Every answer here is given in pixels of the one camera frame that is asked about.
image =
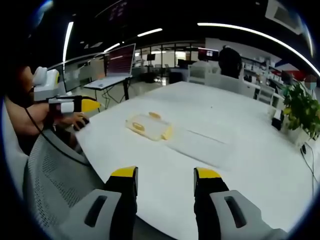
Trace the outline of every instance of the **black cable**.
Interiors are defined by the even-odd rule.
[[[123,95],[123,96],[122,96],[122,98],[121,98],[121,100],[120,100],[120,102],[119,102],[119,103],[121,103],[121,102],[122,102],[122,100],[124,99],[124,97],[125,97],[125,95]]]
[[[98,102],[97,90],[94,90],[95,100]]]
[[[105,90],[103,90],[102,97],[103,97],[103,98],[106,98],[107,91],[110,91],[111,89],[113,89],[114,86],[115,86],[115,85],[113,85],[112,87],[110,87],[110,89],[106,88]]]
[[[38,125],[36,124],[36,121],[33,119],[33,117],[30,115],[28,109],[25,107],[24,110],[26,111],[26,114],[29,116],[31,122],[33,123],[33,125],[36,127],[36,129],[39,131],[39,133],[44,137],[45,140],[48,141],[48,143],[51,144],[52,147],[54,147],[58,152],[60,152],[61,154],[63,154],[64,156],[66,156],[67,158],[83,165],[83,166],[86,166],[86,167],[91,167],[91,165],[89,164],[85,164],[77,159],[75,159],[74,157],[70,156],[69,154],[65,153],[64,151],[60,150],[56,145],[54,145],[49,138],[47,138],[47,136],[43,133],[43,131],[38,127]]]
[[[301,154],[302,154],[302,157],[303,157],[303,160],[304,160],[304,162],[305,162],[305,164],[307,165],[307,167],[310,169],[310,171],[311,171],[311,174],[312,174],[312,196],[314,196],[314,180],[315,180],[315,182],[318,184],[318,181],[317,181],[317,179],[316,179],[316,176],[315,176],[315,174],[314,174],[314,163],[315,163],[315,156],[314,156],[314,151],[313,151],[313,149],[312,149],[312,147],[308,144],[308,143],[305,143],[306,145],[308,145],[308,147],[311,149],[311,152],[312,152],[312,168],[313,168],[313,170],[311,169],[311,167],[309,166],[309,164],[307,163],[307,160],[306,160],[306,158],[305,158],[305,155],[304,155],[304,153],[303,153],[303,150],[302,150],[302,148],[300,148],[300,152],[301,152]]]
[[[318,184],[318,181],[314,175],[314,172],[315,172],[315,155],[314,155],[314,150],[313,148],[306,142],[305,143],[310,149],[311,149],[311,153],[312,153],[312,175],[314,177],[314,180],[316,181],[316,183]]]
[[[106,90],[104,89],[103,90],[103,93],[102,93],[102,98],[104,98],[105,99],[105,104],[104,104],[104,110],[106,110],[108,107],[109,107],[109,103],[110,103],[110,98],[108,98],[107,96],[106,96],[106,92],[105,92]]]

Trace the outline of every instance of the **wall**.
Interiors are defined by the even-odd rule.
[[[215,50],[220,51],[224,45],[228,45],[229,47],[233,48],[242,57],[246,57],[246,58],[250,58],[250,59],[256,59],[258,57],[270,57],[271,61],[273,61],[275,63],[277,63],[278,61],[281,60],[281,58],[279,58],[269,52],[260,50],[258,48],[252,47],[252,46],[248,46],[248,45],[244,45],[244,44],[240,44],[240,43],[232,42],[232,41],[222,41],[217,38],[206,38],[205,39],[205,47],[208,49],[215,49]],[[279,67],[277,67],[277,69],[278,70],[285,70],[285,71],[298,70],[297,68],[295,68],[291,64],[279,66]]]

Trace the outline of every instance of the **power cable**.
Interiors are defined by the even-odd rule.
[[[304,153],[303,153],[303,150],[302,150],[302,148],[300,149],[300,152],[301,152],[301,154],[302,154],[302,157],[303,157],[303,160],[304,160],[304,162],[305,162],[305,164],[307,165],[307,167],[310,169],[310,171],[311,171],[311,174],[312,174],[312,195],[314,196],[314,180],[315,180],[315,182],[318,184],[318,181],[317,181],[317,179],[316,179],[316,176],[315,176],[315,174],[314,174],[314,170],[315,170],[315,156],[314,156],[314,151],[313,151],[313,149],[312,149],[312,147],[308,144],[308,143],[305,143],[310,149],[311,149],[311,152],[312,152],[312,169],[311,169],[311,167],[309,166],[309,164],[307,163],[307,160],[306,160],[306,158],[305,158],[305,155],[304,155]]]

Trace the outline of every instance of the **monitor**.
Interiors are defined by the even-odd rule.
[[[198,59],[200,61],[218,61],[219,51],[209,48],[198,48]]]
[[[154,61],[156,59],[156,55],[155,54],[148,54],[146,56],[146,60],[147,61]]]
[[[107,76],[131,75],[135,48],[134,43],[110,51],[107,58]]]

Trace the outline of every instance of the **white chair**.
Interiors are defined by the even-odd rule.
[[[242,94],[245,87],[243,81],[240,79],[215,73],[211,74],[210,79],[206,82],[210,87],[226,90],[236,94]]]
[[[265,104],[271,105],[271,103],[273,102],[274,93],[275,93],[274,88],[261,84],[260,92],[257,96],[257,100]]]
[[[205,61],[197,61],[188,66],[187,82],[206,85],[206,81],[212,74],[212,66]]]

